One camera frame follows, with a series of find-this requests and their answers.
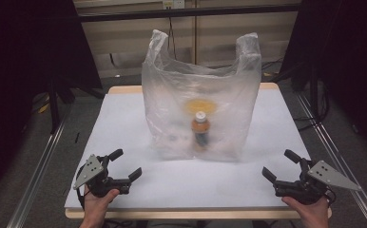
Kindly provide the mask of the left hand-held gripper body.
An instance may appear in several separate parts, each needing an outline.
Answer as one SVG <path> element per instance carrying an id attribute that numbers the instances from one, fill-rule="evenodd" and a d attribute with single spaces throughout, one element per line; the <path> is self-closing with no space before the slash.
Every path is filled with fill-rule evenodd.
<path id="1" fill-rule="evenodd" d="M 104 197 L 110 190 L 118 189 L 120 194 L 128 194 L 131 186 L 129 179 L 115 180 L 108 175 L 108 164 L 105 156 L 90 155 L 77 173 L 73 189 L 81 197 L 80 187 L 85 185 L 97 198 Z"/>

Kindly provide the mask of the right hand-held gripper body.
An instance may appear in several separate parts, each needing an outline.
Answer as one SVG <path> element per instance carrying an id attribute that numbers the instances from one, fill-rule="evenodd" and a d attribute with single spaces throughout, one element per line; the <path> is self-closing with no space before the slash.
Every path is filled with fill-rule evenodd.
<path id="1" fill-rule="evenodd" d="M 353 191 L 361 190 L 359 185 L 340 174 L 325 161 L 312 163 L 301 160 L 299 165 L 301 168 L 299 180 L 293 182 L 274 180 L 277 197 L 291 197 L 301 204 L 313 204 L 325 197 L 329 203 L 332 203 L 336 200 L 332 186 Z"/>

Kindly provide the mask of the orange drink bottle white cap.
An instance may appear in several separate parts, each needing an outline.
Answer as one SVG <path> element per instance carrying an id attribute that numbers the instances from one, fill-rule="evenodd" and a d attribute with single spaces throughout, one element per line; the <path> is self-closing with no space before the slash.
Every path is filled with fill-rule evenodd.
<path id="1" fill-rule="evenodd" d="M 196 151 L 204 151 L 209 145 L 210 122 L 206 113 L 198 111 L 191 123 L 191 129 L 194 135 L 194 148 Z"/>

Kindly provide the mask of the translucent white plastic bag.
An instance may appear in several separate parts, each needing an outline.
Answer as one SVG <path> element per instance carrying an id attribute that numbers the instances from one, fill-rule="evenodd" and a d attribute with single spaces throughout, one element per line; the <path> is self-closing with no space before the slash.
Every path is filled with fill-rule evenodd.
<path id="1" fill-rule="evenodd" d="M 166 160 L 233 162 L 241 158 L 261 84 L 258 34 L 236 41 L 231 66 L 209 68 L 169 56 L 168 35 L 154 30 L 142 66 L 145 117 L 153 148 Z M 198 111 L 210 122 L 209 145 L 194 148 L 191 123 Z"/>

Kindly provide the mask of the person's left hand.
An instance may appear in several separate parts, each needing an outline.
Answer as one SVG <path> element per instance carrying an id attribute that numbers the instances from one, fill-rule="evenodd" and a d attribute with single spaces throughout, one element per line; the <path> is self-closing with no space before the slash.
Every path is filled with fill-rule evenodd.
<path id="1" fill-rule="evenodd" d="M 119 190 L 112 189 L 104 197 L 97 198 L 85 187 L 85 214 L 83 221 L 105 222 L 107 208 L 118 195 Z"/>

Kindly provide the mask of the person's right hand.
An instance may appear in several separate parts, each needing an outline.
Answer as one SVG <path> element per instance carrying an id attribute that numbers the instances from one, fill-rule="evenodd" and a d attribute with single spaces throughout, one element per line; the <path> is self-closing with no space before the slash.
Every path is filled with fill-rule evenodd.
<path id="1" fill-rule="evenodd" d="M 301 204 L 291 197 L 283 197 L 281 200 L 298 212 L 302 224 L 328 224 L 328 201 L 326 198 L 320 198 L 317 202 L 309 205 Z"/>

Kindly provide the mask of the black metal stand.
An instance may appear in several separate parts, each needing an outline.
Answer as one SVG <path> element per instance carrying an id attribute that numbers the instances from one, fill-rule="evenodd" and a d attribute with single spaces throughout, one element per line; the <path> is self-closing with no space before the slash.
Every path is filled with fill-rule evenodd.
<path id="1" fill-rule="evenodd" d="M 75 96 L 71 91 L 73 88 L 78 88 L 97 99 L 104 99 L 105 97 L 104 93 L 70 78 L 51 77 L 47 86 L 51 114 L 51 134 L 54 134 L 61 124 L 57 99 L 60 98 L 65 104 L 72 104 L 75 101 Z"/>
<path id="2" fill-rule="evenodd" d="M 289 68 L 282 67 L 280 72 L 268 80 L 269 83 L 278 83 L 289 79 L 295 92 L 302 92 L 309 88 L 309 103 L 312 117 L 316 122 L 322 120 L 319 114 L 319 85 L 317 70 L 306 62 L 296 63 Z"/>

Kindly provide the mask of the black curtain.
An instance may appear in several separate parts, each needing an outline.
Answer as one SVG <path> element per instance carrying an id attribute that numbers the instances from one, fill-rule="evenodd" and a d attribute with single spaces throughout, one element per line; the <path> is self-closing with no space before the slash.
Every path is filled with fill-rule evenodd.
<path id="1" fill-rule="evenodd" d="M 280 70 L 295 90 L 316 73 L 367 137 L 367 0 L 301 0 Z"/>
<path id="2" fill-rule="evenodd" d="M 0 0 L 0 180 L 36 95 L 101 86 L 73 0 Z"/>

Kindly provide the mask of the black horizontal bar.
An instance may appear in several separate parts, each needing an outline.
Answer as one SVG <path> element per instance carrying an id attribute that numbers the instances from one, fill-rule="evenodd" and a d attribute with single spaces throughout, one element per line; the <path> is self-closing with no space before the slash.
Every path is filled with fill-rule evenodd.
<path id="1" fill-rule="evenodd" d="M 224 8 L 159 9 L 132 12 L 85 13 L 79 14 L 78 19 L 80 22 L 104 22 L 191 16 L 290 12 L 298 11 L 299 8 L 300 4 L 280 4 Z"/>

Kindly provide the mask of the metal floor rail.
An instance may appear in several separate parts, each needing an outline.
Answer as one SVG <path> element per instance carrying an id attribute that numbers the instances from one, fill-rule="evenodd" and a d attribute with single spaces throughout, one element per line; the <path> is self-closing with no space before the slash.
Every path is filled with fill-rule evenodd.
<path id="1" fill-rule="evenodd" d="M 24 191 L 22 198 L 17 203 L 17 206 L 10 218 L 7 228 L 23 228 L 25 221 L 28 217 L 30 208 L 36 198 L 39 187 L 48 169 L 48 164 L 55 151 L 55 148 L 62 136 L 64 131 L 66 119 L 72 109 L 71 104 L 67 104 L 65 112 L 61 116 L 61 121 L 58 123 L 57 128 L 50 134 L 45 149 L 41 155 L 37 166 L 33 172 L 29 185 Z"/>
<path id="2" fill-rule="evenodd" d="M 349 178 L 351 181 L 359 185 L 359 181 L 357 180 L 356 176 L 348 166 L 345 159 L 343 159 L 342 155 L 340 154 L 336 144 L 332 140 L 331 136 L 327 132 L 325 126 L 322 123 L 319 123 L 313 115 L 312 112 L 312 105 L 307 100 L 307 98 L 301 94 L 297 94 L 297 98 L 299 100 L 300 106 L 302 107 L 303 111 L 305 112 L 308 118 L 311 118 L 311 123 L 313 125 L 314 130 L 316 131 L 320 141 L 322 142 L 326 152 L 332 159 L 333 164 L 335 165 L 336 169 L 344 175 L 346 178 Z M 360 211 L 362 212 L 363 216 L 367 220 L 367 194 L 363 188 L 360 188 L 359 191 L 351 190 L 351 195 L 353 196 L 357 206 L 359 207 Z"/>

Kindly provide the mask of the white wall outlet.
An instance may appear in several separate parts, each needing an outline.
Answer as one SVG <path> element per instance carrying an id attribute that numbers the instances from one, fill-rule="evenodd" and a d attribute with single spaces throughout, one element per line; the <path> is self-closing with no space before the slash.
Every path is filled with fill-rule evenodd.
<path id="1" fill-rule="evenodd" d="M 180 10 L 185 8 L 184 0 L 163 0 L 164 10 Z"/>

